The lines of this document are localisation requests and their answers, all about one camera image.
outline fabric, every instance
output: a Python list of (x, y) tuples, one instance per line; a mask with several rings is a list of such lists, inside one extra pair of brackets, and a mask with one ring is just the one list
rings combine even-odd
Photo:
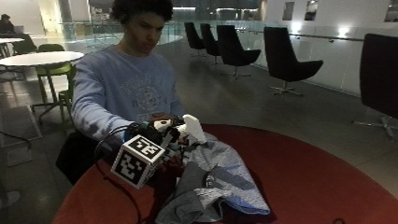
[(213, 135), (205, 136), (207, 144), (189, 147), (185, 171), (157, 216), (157, 224), (220, 221), (223, 202), (245, 214), (271, 214), (236, 150)]
[(109, 46), (88, 53), (76, 67), (72, 117), (94, 139), (155, 113), (183, 116), (175, 71), (159, 54), (133, 57)]

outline man's hair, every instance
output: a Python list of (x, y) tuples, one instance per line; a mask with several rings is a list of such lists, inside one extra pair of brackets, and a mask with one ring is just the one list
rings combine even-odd
[(165, 21), (172, 20), (173, 4), (171, 0), (115, 0), (111, 17), (121, 24), (127, 24), (133, 16), (153, 12)]
[(2, 15), (2, 20), (3, 20), (3, 19), (10, 20), (10, 18), (11, 18), (11, 16), (10, 16), (8, 14), (3, 14), (3, 15)]

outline gray cloth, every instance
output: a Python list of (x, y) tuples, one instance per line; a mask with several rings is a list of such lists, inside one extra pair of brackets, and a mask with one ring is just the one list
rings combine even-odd
[(236, 150), (213, 135), (205, 136), (207, 144), (185, 152), (187, 168), (177, 190), (159, 213), (157, 224), (219, 221), (221, 202), (247, 214), (271, 213)]
[[(245, 214), (271, 214), (271, 208), (263, 199), (256, 182), (237, 151), (220, 142), (212, 134), (207, 133), (205, 136), (208, 142), (192, 151), (189, 161), (196, 162), (205, 171), (215, 170), (212, 175), (216, 182), (223, 185), (223, 189), (233, 192), (232, 196), (223, 198), (232, 207)], [(221, 168), (224, 169), (223, 172), (228, 172), (233, 178), (227, 180), (220, 175)]]
[(204, 221), (223, 219), (221, 209), (213, 207), (213, 204), (221, 197), (231, 195), (231, 191), (204, 189), (205, 177), (207, 172), (200, 169), (199, 165), (188, 162), (176, 192), (159, 213), (157, 224), (192, 223), (199, 219)]

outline light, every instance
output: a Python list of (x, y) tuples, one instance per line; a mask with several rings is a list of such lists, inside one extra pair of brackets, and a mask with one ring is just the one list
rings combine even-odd
[(292, 25), (292, 32), (293, 34), (298, 34), (300, 33), (300, 30), (301, 30), (301, 23), (300, 22), (295, 22), (293, 25)]
[(229, 8), (229, 7), (225, 7), (225, 8), (217, 8), (216, 11), (223, 11), (223, 10), (237, 10), (236, 8)]
[(338, 29), (338, 37), (342, 37), (342, 38), (348, 37), (349, 30), (350, 30), (349, 28), (340, 28)]
[(196, 7), (173, 7), (175, 10), (196, 10)]

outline black cable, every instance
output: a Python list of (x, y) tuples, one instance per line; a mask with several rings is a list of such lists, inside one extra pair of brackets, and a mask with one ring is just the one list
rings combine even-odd
[(109, 181), (109, 183), (124, 193), (124, 195), (128, 197), (128, 199), (131, 200), (131, 202), (135, 204), (135, 207), (136, 207), (136, 210), (137, 210), (137, 224), (143, 224), (143, 215), (141, 215), (141, 211), (140, 211), (140, 207), (139, 207), (139, 204), (137, 204), (137, 201), (135, 200), (133, 196), (129, 194), (128, 190), (124, 188), (124, 186), (117, 183), (113, 179), (111, 179), (108, 177), (108, 175), (104, 173), (104, 171), (101, 170), (101, 167), (100, 167), (100, 164), (99, 164), (99, 161), (97, 161), (97, 157), (99, 157), (99, 153), (100, 153), (100, 148), (101, 148), (101, 145), (104, 143), (104, 140), (108, 139), (112, 135), (115, 135), (116, 133), (120, 133), (125, 130), (128, 130), (128, 128), (131, 127), (131, 125), (124, 125), (124, 126), (120, 126), (117, 127), (116, 129), (113, 129), (108, 134), (107, 136), (104, 137), (104, 139), (100, 141), (99, 145), (96, 146), (96, 149), (95, 149), (95, 165), (96, 165), (96, 168), (99, 170), (99, 172), (101, 173), (103, 175), (103, 179)]
[(26, 142), (28, 143), (28, 148), (32, 147), (32, 144), (31, 144), (31, 142), (30, 142), (30, 140), (28, 140), (27, 138), (15, 136), (15, 135), (12, 135), (12, 134), (10, 134), (10, 133), (4, 133), (4, 132), (2, 132), (2, 131), (0, 131), (0, 133), (2, 133), (4, 136), (8, 136), (8, 137), (11, 137), (11, 138), (16, 138), (16, 139), (20, 139), (20, 140), (26, 141)]

